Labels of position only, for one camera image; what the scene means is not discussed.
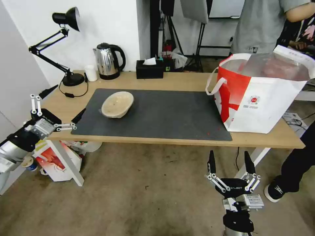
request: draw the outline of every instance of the paper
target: paper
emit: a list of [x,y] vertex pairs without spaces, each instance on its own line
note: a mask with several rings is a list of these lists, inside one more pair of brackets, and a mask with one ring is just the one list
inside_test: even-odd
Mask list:
[[155,61],[155,57],[152,57],[150,59],[145,59],[143,64],[150,66],[150,65],[156,65],[157,62]]

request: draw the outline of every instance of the kettle handle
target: kettle handle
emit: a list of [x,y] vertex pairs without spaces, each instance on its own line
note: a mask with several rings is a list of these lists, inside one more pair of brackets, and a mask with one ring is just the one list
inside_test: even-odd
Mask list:
[[114,45],[114,44],[111,44],[110,45],[110,48],[113,50],[113,51],[117,51],[120,53],[121,57],[122,57],[122,65],[119,67],[119,71],[122,71],[126,65],[126,57],[125,57],[125,53],[124,51],[117,45]]

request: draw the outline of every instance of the white shopping bag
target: white shopping bag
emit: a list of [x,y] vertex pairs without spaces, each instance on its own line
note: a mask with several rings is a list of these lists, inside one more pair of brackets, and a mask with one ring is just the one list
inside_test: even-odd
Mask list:
[[[209,92],[216,69],[217,83]],[[221,119],[232,132],[270,132],[306,82],[315,78],[312,58],[282,46],[272,54],[233,54],[216,69],[206,92],[214,95]]]

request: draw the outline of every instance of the gray t-shirt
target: gray t-shirt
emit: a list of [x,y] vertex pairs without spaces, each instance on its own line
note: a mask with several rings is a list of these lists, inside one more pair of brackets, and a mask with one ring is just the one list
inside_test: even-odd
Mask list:
[[231,52],[272,52],[286,20],[285,12],[309,2],[310,0],[245,0]]

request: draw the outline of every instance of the desk leg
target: desk leg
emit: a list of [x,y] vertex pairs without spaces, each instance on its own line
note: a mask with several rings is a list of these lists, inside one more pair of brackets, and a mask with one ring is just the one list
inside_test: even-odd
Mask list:
[[61,163],[70,170],[73,179],[79,186],[83,186],[84,179],[81,176],[80,172],[76,168],[76,166],[71,161],[69,155],[67,154],[66,150],[63,148],[61,143],[58,140],[46,140],[47,144],[51,147],[54,153],[57,155]]
[[[270,150],[270,147],[265,148],[255,148],[253,153],[250,155],[250,158],[252,159],[255,166],[262,160],[262,158],[267,154],[267,152]],[[245,164],[242,166],[242,168],[237,172],[236,176],[234,178],[241,179],[246,172]]]

